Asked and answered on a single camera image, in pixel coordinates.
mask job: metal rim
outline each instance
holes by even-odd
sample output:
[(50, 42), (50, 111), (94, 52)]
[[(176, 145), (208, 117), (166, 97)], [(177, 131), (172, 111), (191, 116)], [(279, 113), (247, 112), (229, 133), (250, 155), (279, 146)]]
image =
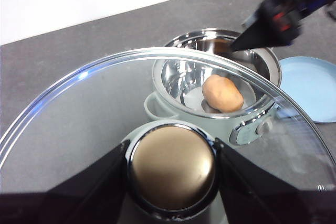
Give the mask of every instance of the metal rim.
[[(171, 41), (169, 41), (168, 43), (166, 43), (165, 47), (180, 48), (179, 45), (181, 45), (183, 42), (196, 39), (196, 38), (205, 38), (208, 36), (209, 37), (217, 36), (219, 38), (236, 39), (239, 35), (240, 33), (237, 31), (231, 31), (231, 30), (225, 30), (225, 29), (219, 29), (219, 28), (204, 28), (201, 30), (191, 31), (183, 35), (177, 36), (173, 38)], [(270, 48), (249, 49), (248, 51), (255, 52), (261, 56), (261, 58), (264, 60), (265, 64), (269, 68), (269, 72), (270, 72), (269, 81), (279, 87), (281, 84), (282, 71), (281, 71), (280, 61), (276, 57), (274, 52)]]

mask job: lid knob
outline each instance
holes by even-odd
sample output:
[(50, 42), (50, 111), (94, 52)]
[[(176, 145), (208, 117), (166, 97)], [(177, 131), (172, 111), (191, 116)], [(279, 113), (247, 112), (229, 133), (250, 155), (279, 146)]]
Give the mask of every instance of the lid knob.
[(196, 132), (169, 125), (149, 132), (132, 159), (132, 176), (141, 196), (165, 210), (199, 202), (215, 176), (214, 156)]

